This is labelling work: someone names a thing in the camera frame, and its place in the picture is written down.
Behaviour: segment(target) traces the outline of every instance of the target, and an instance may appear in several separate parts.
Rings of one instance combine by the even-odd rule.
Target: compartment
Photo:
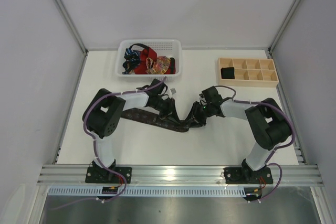
[[[233,66],[235,68],[247,69],[246,60],[245,59],[233,59]]]
[[[261,69],[275,70],[273,60],[259,60],[259,61],[260,61]]]
[[[261,69],[259,60],[246,60],[246,65],[248,69]]]
[[[235,80],[249,80],[247,70],[235,69]]]
[[[262,75],[265,81],[278,81],[275,70],[262,70]]]
[[[263,81],[263,73],[261,70],[248,70],[248,76],[250,80]]]
[[[232,59],[219,59],[219,66],[220,68],[230,68],[233,67],[233,60]]]

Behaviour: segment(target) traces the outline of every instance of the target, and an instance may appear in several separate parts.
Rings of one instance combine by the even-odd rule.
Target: gray floor
[[[48,196],[45,208],[79,197]],[[242,198],[120,197],[102,205],[88,200],[48,210],[41,223],[71,224],[291,224],[321,223],[310,188],[279,188],[261,204]]]

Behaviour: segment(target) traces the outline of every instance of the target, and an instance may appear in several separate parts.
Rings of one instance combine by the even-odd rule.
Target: robotic arm
[[[114,169],[116,161],[112,148],[112,133],[115,131],[122,112],[132,108],[152,107],[159,111],[155,115],[165,122],[183,126],[187,129],[201,127],[206,124],[206,119],[211,116],[234,117],[249,122],[256,143],[251,153],[242,162],[242,167],[234,170],[225,170],[224,175],[227,184],[259,184],[261,174],[270,174],[265,163],[273,149],[284,142],[291,130],[284,117],[273,109],[263,105],[242,104],[232,98],[222,98],[215,87],[202,91],[201,98],[205,104],[194,102],[192,109],[185,120],[177,116],[175,101],[173,98],[163,99],[161,95],[167,86],[162,83],[148,91],[146,88],[160,83],[153,80],[150,86],[144,86],[144,92],[126,92],[115,97],[102,100],[89,114],[87,129],[97,136],[97,150],[100,160],[106,167]],[[102,96],[111,93],[101,89],[86,109],[83,119],[92,105]],[[280,109],[272,98],[267,98],[263,103],[268,103]]]

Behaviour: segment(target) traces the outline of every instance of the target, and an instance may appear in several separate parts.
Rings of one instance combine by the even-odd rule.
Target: black square object
[[[235,68],[221,68],[220,75],[222,79],[234,79],[235,78]]]

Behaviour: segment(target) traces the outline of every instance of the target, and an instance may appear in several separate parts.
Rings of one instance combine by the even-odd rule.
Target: metal corner post
[[[289,8],[289,11],[285,17],[285,19],[283,20],[280,28],[278,29],[275,38],[273,39],[271,45],[269,46],[269,52],[272,53],[277,45],[277,43],[279,42],[282,34],[284,33],[286,27],[288,26],[289,22],[291,21],[291,19],[293,18],[293,15],[295,13],[295,11],[297,10],[298,6],[300,5],[302,0],[294,0],[292,5]]]
[[[83,52],[84,55],[87,54],[87,49],[75,27],[74,22],[72,21],[68,11],[65,8],[62,0],[53,0],[57,9],[59,10],[61,16],[63,17],[64,22],[66,23],[67,27],[69,28],[71,34],[73,35],[76,43],[78,44],[80,50]]]

